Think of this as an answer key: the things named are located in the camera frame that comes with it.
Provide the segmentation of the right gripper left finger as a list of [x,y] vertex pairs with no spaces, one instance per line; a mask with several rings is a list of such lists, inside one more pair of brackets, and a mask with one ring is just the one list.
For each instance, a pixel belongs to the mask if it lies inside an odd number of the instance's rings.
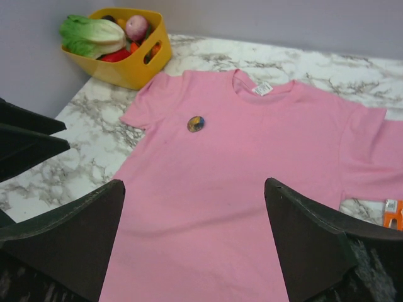
[[125,186],[93,192],[17,223],[1,213],[1,301],[98,301]]

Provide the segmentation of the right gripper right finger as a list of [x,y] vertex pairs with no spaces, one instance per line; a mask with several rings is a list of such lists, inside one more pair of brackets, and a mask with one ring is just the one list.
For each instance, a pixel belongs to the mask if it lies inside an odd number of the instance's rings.
[[280,181],[264,197],[290,301],[402,301],[402,232],[353,218]]

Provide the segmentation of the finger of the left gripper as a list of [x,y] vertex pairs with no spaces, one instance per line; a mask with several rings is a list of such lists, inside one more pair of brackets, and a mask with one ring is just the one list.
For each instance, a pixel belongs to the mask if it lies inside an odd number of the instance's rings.
[[15,106],[1,98],[1,124],[52,135],[66,130],[65,123]]
[[67,140],[1,124],[1,181],[70,149]]

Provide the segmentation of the pink t-shirt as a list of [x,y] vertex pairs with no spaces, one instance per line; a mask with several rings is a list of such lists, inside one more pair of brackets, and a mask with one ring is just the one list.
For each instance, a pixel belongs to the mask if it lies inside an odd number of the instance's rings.
[[385,115],[241,70],[156,75],[121,118],[145,135],[115,174],[126,195],[101,301],[286,301],[265,180],[334,209],[401,199],[402,122]]

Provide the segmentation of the round blue yellow brooch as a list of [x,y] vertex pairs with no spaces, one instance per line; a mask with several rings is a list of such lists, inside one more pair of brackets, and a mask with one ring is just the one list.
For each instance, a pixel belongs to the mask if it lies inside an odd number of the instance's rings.
[[202,130],[205,126],[205,119],[202,116],[194,116],[187,122],[187,129],[191,133]]

